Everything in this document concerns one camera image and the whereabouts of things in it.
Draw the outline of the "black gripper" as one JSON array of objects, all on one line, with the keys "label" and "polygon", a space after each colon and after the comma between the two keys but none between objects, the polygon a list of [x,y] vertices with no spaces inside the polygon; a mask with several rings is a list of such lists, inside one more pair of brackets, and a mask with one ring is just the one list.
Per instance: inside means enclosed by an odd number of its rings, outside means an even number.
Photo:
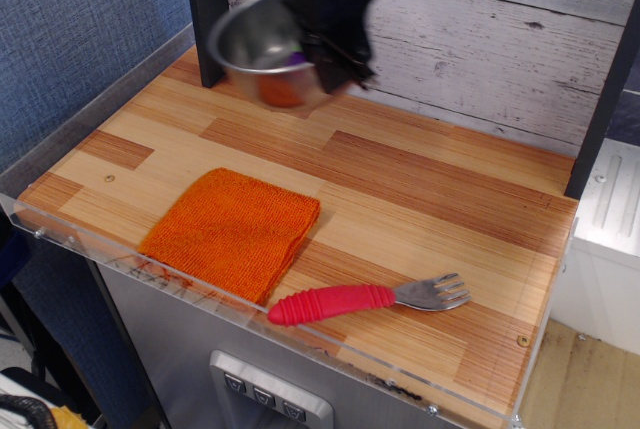
[{"label": "black gripper", "polygon": [[371,49],[364,19],[372,0],[289,1],[303,27],[328,43],[305,44],[323,91],[333,94],[352,81],[369,90],[376,74],[367,64]]}]

